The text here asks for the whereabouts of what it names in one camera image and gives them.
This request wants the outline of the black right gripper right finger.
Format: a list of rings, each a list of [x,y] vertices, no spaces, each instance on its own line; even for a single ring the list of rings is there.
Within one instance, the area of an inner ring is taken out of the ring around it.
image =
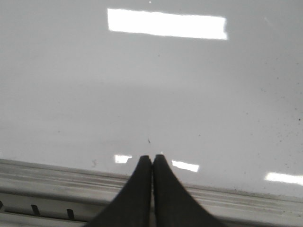
[[[224,227],[187,192],[164,155],[153,162],[153,194],[158,227]]]

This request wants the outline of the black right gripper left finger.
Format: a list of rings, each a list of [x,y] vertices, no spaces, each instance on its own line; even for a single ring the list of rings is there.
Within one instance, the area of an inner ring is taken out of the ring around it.
[[[87,227],[147,227],[150,219],[152,163],[141,156],[118,195],[89,221]]]

